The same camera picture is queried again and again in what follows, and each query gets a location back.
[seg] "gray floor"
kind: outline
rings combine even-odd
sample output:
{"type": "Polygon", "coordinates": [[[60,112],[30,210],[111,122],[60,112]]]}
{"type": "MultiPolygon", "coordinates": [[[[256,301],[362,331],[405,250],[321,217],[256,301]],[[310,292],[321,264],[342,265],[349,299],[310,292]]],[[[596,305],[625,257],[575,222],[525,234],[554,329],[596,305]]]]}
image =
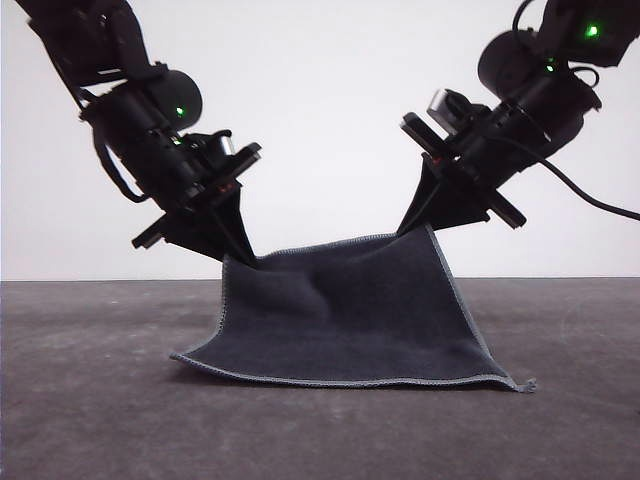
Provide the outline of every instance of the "gray floor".
{"type": "Polygon", "coordinates": [[[4,478],[640,478],[640,279],[461,287],[538,393],[230,383],[167,360],[218,282],[4,284],[4,478]]]}

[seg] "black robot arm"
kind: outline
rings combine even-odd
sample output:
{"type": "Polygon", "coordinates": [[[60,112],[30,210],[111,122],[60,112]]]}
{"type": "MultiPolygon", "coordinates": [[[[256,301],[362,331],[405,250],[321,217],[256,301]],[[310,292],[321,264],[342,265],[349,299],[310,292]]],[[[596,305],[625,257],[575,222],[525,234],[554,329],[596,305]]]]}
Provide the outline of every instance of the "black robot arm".
{"type": "Polygon", "coordinates": [[[31,16],[63,82],[93,127],[109,177],[134,202],[153,199],[165,215],[137,237],[136,247],[164,238],[222,260],[248,265],[255,256],[240,216],[236,178],[260,157],[253,143],[239,152],[231,132],[179,132],[202,113],[202,97],[186,74],[150,64],[138,21],[123,0],[18,0],[31,16]],[[86,87],[120,82],[104,95],[86,87]],[[110,150],[136,179],[125,183],[110,150]]]}
{"type": "MultiPolygon", "coordinates": [[[[399,234],[426,223],[447,228],[488,221],[488,210],[513,228],[522,226],[526,218],[498,188],[538,162],[554,171],[546,158],[578,135],[587,112],[602,107],[593,91],[599,74],[570,62],[617,66],[640,36],[637,0],[549,0],[538,32],[518,27],[531,2],[522,4],[513,30],[493,40],[480,59],[480,80],[500,98],[497,108],[472,104],[451,90],[438,92],[428,113],[447,131],[446,139],[416,114],[405,116],[402,128],[425,153],[399,234]],[[593,85],[576,75],[584,70],[595,74],[593,85]]],[[[615,207],[605,210],[640,219],[615,207]]]]}

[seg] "dark gray cloth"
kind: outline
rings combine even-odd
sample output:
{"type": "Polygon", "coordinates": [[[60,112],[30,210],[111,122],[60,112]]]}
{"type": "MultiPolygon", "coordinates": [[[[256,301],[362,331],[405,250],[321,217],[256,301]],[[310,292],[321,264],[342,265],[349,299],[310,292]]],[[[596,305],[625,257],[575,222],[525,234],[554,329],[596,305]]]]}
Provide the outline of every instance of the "dark gray cloth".
{"type": "Polygon", "coordinates": [[[519,388],[493,360],[430,227],[224,263],[219,328],[173,358],[305,386],[519,388]]]}

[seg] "white stitching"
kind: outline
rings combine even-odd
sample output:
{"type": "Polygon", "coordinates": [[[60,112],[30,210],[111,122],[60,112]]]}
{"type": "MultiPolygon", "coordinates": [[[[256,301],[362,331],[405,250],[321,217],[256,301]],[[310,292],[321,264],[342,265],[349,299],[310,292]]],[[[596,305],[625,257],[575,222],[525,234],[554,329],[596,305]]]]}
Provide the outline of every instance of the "white stitching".
{"type": "Polygon", "coordinates": [[[518,386],[509,376],[501,377],[500,375],[474,375],[472,377],[454,378],[448,380],[429,380],[423,378],[382,378],[378,380],[304,380],[295,378],[267,377],[258,375],[245,375],[236,373],[222,368],[212,367],[206,363],[198,362],[185,355],[174,353],[171,358],[180,362],[188,363],[199,369],[213,372],[225,377],[236,378],[239,380],[251,380],[256,382],[280,383],[284,385],[304,385],[306,387],[382,387],[388,385],[426,385],[426,386],[446,386],[446,385],[465,385],[469,383],[495,381],[508,386],[512,390],[518,391],[518,386]]]}

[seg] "green led light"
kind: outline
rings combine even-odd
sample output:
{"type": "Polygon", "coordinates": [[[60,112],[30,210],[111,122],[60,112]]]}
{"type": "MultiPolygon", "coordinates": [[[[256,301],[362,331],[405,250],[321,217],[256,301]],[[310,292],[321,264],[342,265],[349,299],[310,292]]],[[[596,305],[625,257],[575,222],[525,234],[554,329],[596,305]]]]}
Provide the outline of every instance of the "green led light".
{"type": "Polygon", "coordinates": [[[600,28],[598,28],[597,25],[590,23],[584,32],[584,37],[587,40],[591,40],[593,38],[598,38],[599,36],[600,36],[600,28]]]}

